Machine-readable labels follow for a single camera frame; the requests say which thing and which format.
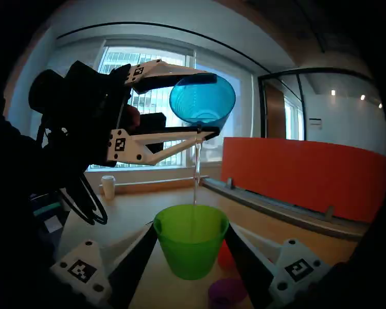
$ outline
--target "water stream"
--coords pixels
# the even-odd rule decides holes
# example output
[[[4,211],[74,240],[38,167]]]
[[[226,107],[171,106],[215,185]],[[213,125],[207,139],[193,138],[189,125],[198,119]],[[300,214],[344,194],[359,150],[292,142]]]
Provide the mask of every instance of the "water stream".
[[[193,191],[193,206],[196,206],[197,203],[197,189],[199,187],[200,182],[200,152],[202,150],[202,140],[196,140],[195,143],[195,155],[196,155],[196,162],[195,162],[195,174],[193,176],[193,181],[195,182],[195,189]]]

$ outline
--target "person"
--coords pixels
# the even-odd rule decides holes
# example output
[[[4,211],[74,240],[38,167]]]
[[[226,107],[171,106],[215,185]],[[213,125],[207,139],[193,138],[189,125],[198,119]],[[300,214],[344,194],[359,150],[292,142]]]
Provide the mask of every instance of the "person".
[[[140,114],[126,106],[128,128],[139,125]],[[54,149],[23,136],[0,113],[0,307],[14,302],[46,308],[66,302],[91,307],[49,271],[55,262],[53,248],[38,236],[39,223],[33,216],[29,196],[65,187],[68,175],[82,173],[93,162],[83,162],[79,146]]]

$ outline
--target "transparent blue bowl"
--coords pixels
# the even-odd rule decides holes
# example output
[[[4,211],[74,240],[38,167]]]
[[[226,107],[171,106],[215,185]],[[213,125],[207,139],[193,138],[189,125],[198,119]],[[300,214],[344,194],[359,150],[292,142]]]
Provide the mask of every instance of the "transparent blue bowl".
[[[235,102],[232,85],[224,78],[208,73],[186,76],[170,93],[170,107],[178,118],[192,126],[212,126],[220,130]]]

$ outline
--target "wall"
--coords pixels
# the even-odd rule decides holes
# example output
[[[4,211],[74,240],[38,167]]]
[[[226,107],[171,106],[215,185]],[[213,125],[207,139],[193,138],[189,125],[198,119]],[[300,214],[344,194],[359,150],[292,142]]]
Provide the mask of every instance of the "wall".
[[[260,27],[235,11],[210,0],[123,0],[76,1],[57,12],[51,19],[56,35],[81,27],[108,22],[152,22],[195,31],[238,49],[267,67],[293,67],[294,63],[284,49]],[[59,39],[58,44],[84,37],[103,35],[151,35],[171,38],[201,46],[236,62],[265,71],[234,51],[207,39],[179,30],[145,25],[114,25],[88,29]]]
[[[307,140],[353,146],[386,156],[386,121],[376,105],[358,98],[305,96],[306,121],[322,120],[322,129],[307,126]]]
[[[28,103],[30,86],[46,68],[55,45],[52,29],[36,35],[15,66],[5,89],[7,120],[21,134],[30,135],[31,109]]]

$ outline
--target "purple cup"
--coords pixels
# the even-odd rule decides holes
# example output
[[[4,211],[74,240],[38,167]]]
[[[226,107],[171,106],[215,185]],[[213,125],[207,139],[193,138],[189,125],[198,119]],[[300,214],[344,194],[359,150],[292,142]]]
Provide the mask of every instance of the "purple cup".
[[[228,309],[241,302],[248,292],[240,279],[221,279],[208,290],[210,309]]]

